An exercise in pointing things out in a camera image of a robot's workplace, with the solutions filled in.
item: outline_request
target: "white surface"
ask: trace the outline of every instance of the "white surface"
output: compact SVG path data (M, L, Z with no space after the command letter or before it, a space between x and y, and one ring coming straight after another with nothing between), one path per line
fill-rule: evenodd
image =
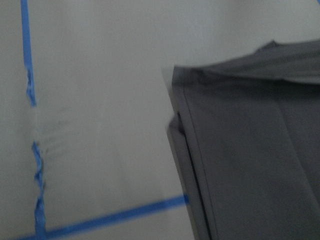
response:
M272 39L320 38L316 0L29 0L36 122L25 97L19 1L0 4L1 31L9 33L0 36L9 56L1 58L0 113L14 120L0 119L0 189L7 194L0 228L17 223L16 235L33 224L32 129L44 160L48 229L177 196L182 188L166 134L173 66L223 61ZM12 165L12 152L24 165ZM13 188L12 176L22 187ZM17 193L28 196L14 203L22 218L10 206ZM106 236L194 238L185 207L83 239Z

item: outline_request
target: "gray garment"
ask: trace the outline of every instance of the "gray garment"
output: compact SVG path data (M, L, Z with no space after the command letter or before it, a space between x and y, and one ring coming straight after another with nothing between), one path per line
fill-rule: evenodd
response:
M201 240L320 239L320 40L176 67L170 124Z

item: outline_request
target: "blue tape strip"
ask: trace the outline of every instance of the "blue tape strip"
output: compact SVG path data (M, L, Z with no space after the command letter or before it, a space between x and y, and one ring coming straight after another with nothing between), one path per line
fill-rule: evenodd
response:
M45 206L44 206L44 183L42 178L42 160L40 151L35 142L32 144L32 151L36 162L36 172L34 180L39 186L40 194L37 197L34 219L35 219L35 239L46 240L46 219L45 219Z
M128 220L140 218L157 212L173 209L189 203L187 195L173 197L167 200L158 201L148 205L132 208L130 210L121 211L111 215L102 216L96 219L83 221L69 226L57 228L46 233L47 239L55 239L70 235L79 234L81 232L91 231L100 227L107 227L119 224ZM27 236L17 240L35 240L35 236Z
M28 0L20 0L22 20L23 62L27 72L26 95L32 107L37 105L35 95L34 71L31 56L31 41L29 28Z

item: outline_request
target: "blue painter's tape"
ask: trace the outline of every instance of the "blue painter's tape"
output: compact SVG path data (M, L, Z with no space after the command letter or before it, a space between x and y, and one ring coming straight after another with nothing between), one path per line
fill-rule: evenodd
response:
M126 211L117 212L114 214L98 217L92 220L83 221L69 226L57 228L47 231L47 239L56 239L65 236L79 234L81 232L91 231L101 227L107 227L110 225L120 224L125 221L129 221L136 218L141 218L150 214L162 212L168 209L173 209L179 206L183 206L189 203L187 195L181 195L173 197L167 200L158 201L148 205L132 208ZM27 236L19 238L17 240L35 240L35 236Z
M31 41L29 28L28 0L20 0L22 21L23 62L27 72L26 95L32 107L37 105L35 95L34 71L32 66Z
M39 186L40 194L36 200L34 210L35 220L35 239L46 240L46 219L45 219L45 205L44 205L44 182L42 178L42 160L40 151L35 142L32 144L32 151L36 162L36 172L34 179Z

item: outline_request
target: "torn blue tape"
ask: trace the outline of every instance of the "torn blue tape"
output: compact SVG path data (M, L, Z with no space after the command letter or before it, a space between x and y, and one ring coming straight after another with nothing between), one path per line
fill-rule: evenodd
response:
M70 235L88 232L97 228L120 224L125 221L133 220L150 214L173 209L189 203L187 195L173 197L167 200L158 201L148 205L132 208L126 211L98 217L92 220L71 224L65 227L50 230L46 233L47 239L56 239ZM36 236L27 236L17 240L36 240Z
M32 144L32 151L34 154L36 162L36 172L34 175L34 180L39 186L40 193L37 197L35 210L34 210L34 220L35 220L35 239L36 240L46 240L46 219L45 219L45 205L44 205L44 182L42 178L42 160L40 156L40 151L35 142Z
M26 95L32 107L37 105L35 95L34 71L32 66L31 41L29 28L28 0L20 0L22 21L23 62L27 72Z

